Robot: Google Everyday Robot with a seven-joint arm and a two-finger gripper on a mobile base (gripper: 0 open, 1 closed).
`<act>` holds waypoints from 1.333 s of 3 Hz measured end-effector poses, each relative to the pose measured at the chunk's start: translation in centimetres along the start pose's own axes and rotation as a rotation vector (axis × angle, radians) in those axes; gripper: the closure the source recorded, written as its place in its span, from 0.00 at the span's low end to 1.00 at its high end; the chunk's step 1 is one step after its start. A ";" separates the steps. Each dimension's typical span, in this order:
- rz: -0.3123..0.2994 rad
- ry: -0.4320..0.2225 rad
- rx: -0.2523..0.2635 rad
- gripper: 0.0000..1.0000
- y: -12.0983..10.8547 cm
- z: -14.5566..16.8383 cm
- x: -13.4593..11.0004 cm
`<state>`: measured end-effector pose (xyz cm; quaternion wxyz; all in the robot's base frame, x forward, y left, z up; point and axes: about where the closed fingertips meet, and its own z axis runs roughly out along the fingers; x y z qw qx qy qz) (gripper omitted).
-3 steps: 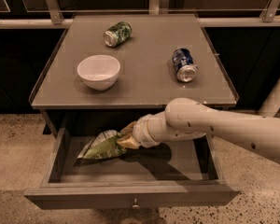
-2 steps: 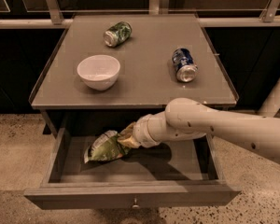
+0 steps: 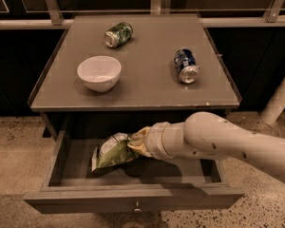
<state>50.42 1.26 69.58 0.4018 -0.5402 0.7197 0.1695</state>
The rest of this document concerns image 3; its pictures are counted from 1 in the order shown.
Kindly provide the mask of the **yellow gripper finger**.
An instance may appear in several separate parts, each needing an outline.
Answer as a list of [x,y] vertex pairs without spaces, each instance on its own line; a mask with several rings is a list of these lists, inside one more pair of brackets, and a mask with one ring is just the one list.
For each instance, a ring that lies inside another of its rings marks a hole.
[[143,155],[143,156],[148,157],[148,158],[152,157],[151,153],[147,151],[144,144],[133,145],[133,144],[128,143],[127,146],[140,155]]
[[138,141],[138,140],[143,140],[144,137],[146,136],[146,134],[148,133],[150,127],[146,126],[144,128],[142,128],[141,130],[139,130],[138,132],[132,134],[130,136],[130,140],[131,141]]

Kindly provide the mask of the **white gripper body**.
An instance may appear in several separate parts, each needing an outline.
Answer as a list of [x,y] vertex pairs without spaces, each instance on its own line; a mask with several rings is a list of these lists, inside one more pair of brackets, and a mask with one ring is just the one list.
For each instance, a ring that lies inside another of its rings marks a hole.
[[168,160],[172,159],[173,156],[168,154],[163,147],[163,130],[169,126],[170,123],[155,123],[152,125],[145,135],[144,144],[147,152],[152,158],[157,160]]

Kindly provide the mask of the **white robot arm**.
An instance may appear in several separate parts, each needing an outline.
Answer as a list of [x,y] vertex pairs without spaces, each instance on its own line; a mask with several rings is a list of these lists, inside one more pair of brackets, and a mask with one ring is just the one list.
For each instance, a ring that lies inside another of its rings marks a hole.
[[241,97],[227,67],[202,66],[190,85],[179,82],[172,65],[142,75],[130,107],[129,130],[144,127],[143,152],[158,159],[235,158],[285,183],[285,139],[246,130],[223,116]]

